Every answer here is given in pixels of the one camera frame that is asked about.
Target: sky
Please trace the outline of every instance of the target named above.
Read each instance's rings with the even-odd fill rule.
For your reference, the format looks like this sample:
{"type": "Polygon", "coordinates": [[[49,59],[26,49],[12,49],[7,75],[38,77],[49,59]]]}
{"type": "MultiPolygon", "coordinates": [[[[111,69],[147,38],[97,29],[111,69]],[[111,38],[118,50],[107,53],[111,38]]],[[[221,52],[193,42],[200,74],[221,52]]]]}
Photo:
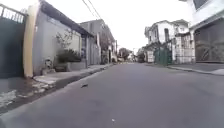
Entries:
{"type": "MultiPolygon", "coordinates": [[[[11,8],[28,8],[35,0],[0,0],[11,8]]],[[[82,0],[46,0],[77,23],[95,20],[82,0]]],[[[136,51],[147,44],[146,26],[168,20],[185,19],[192,15],[186,2],[178,0],[91,0],[101,18],[109,25],[119,47],[136,51]]]]}

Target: asphalt road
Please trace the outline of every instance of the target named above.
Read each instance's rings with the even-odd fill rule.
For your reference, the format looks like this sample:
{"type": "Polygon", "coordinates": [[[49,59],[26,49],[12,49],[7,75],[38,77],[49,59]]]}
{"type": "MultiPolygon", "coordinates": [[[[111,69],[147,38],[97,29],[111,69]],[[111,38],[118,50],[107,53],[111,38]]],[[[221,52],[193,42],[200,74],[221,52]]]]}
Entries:
{"type": "Polygon", "coordinates": [[[224,79],[121,64],[2,115],[0,127],[223,128],[224,79]]]}

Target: garage door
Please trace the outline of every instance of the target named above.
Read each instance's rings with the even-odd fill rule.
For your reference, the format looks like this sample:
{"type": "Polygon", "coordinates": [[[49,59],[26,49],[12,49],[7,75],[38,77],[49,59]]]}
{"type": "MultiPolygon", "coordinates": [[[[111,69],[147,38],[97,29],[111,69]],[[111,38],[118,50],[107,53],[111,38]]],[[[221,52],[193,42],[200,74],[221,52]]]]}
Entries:
{"type": "Polygon", "coordinates": [[[224,20],[219,19],[195,31],[197,62],[224,62],[224,20]]]}

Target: power line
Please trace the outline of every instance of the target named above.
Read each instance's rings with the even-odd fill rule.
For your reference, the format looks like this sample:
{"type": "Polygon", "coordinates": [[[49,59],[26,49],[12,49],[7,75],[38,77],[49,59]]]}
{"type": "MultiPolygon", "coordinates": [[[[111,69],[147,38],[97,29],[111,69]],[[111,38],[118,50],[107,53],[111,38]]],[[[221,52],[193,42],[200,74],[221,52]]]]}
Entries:
{"type": "Polygon", "coordinates": [[[94,15],[94,13],[91,11],[91,9],[90,9],[90,7],[86,4],[86,2],[84,1],[84,0],[82,0],[82,2],[86,5],[86,7],[89,9],[89,12],[94,16],[94,17],[96,17],[95,15],[94,15]]]}
{"type": "Polygon", "coordinates": [[[91,6],[93,7],[93,9],[95,10],[95,12],[96,12],[96,14],[98,15],[98,17],[99,17],[100,19],[102,19],[101,16],[100,16],[100,14],[97,12],[96,8],[93,6],[92,2],[91,2],[90,0],[88,0],[88,1],[89,1],[89,3],[91,4],[91,6]]]}

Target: gate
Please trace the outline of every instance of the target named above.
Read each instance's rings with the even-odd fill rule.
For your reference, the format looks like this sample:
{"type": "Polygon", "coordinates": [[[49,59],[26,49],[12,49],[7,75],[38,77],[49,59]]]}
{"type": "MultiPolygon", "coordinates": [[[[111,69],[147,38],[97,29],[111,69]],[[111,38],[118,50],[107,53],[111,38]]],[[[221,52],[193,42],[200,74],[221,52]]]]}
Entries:
{"type": "Polygon", "coordinates": [[[0,78],[23,76],[26,15],[0,4],[0,78]]]}
{"type": "Polygon", "coordinates": [[[224,62],[224,20],[216,20],[195,31],[197,62],[224,62]]]}
{"type": "Polygon", "coordinates": [[[154,51],[155,63],[167,66],[172,64],[172,42],[156,46],[154,51]]]}

